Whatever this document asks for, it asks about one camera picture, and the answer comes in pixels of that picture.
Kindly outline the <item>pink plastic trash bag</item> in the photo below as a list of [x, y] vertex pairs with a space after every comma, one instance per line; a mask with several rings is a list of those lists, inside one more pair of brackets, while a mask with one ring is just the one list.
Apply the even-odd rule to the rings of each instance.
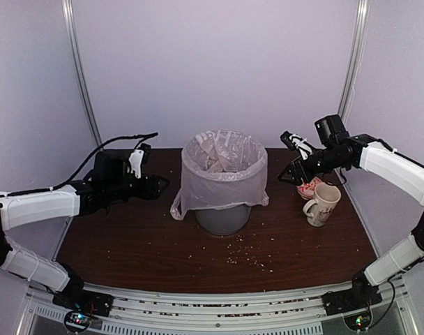
[[188, 211], [266, 206], [268, 153], [239, 131], [204, 131], [181, 151], [181, 186], [170, 214], [182, 221]]

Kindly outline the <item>grey mesh trash bin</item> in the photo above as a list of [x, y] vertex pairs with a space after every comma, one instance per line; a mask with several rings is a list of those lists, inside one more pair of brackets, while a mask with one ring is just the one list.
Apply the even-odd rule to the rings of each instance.
[[229, 236], [242, 230], [250, 218], [252, 207], [245, 204], [228, 209], [202, 209], [195, 212], [199, 225], [209, 234]]

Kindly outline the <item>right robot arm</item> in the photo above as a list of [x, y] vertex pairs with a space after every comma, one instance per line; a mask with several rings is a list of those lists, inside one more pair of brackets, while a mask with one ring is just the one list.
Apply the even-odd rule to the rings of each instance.
[[[321, 149], [288, 131], [280, 136], [282, 143], [300, 156], [278, 175], [279, 181], [300, 186], [336, 168], [357, 168], [390, 182], [424, 208], [424, 165], [402, 155], [382, 139], [367, 134], [351, 136], [336, 114], [316, 121], [315, 127], [323, 144]], [[353, 308], [362, 307], [372, 298], [375, 288], [423, 260], [424, 210], [408, 237], [353, 277], [347, 303]]]

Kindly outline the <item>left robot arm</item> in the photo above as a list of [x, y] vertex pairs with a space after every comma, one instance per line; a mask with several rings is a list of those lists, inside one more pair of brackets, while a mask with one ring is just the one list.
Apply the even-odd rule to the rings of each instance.
[[59, 295], [75, 310], [89, 304], [84, 281], [69, 267], [19, 245], [6, 231], [54, 218], [88, 216], [131, 198], [156, 200], [169, 180], [142, 172], [149, 148], [104, 149], [91, 154], [93, 168], [81, 180], [59, 186], [0, 193], [0, 270], [35, 281]]

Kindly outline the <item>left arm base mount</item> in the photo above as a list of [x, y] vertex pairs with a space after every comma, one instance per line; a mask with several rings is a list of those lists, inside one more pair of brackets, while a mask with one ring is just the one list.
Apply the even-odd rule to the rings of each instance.
[[64, 297], [62, 292], [52, 295], [54, 305], [68, 309], [63, 317], [63, 326], [73, 334], [85, 332], [99, 323], [100, 317], [108, 317], [114, 302], [112, 295], [89, 290], [83, 290], [77, 301]]

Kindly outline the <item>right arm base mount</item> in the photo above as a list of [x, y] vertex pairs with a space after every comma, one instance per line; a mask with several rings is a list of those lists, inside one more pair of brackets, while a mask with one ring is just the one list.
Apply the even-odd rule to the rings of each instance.
[[341, 315], [345, 326], [358, 333], [368, 330], [373, 323], [372, 307], [382, 302], [378, 292], [356, 297], [353, 289], [327, 292], [321, 299], [327, 316]]

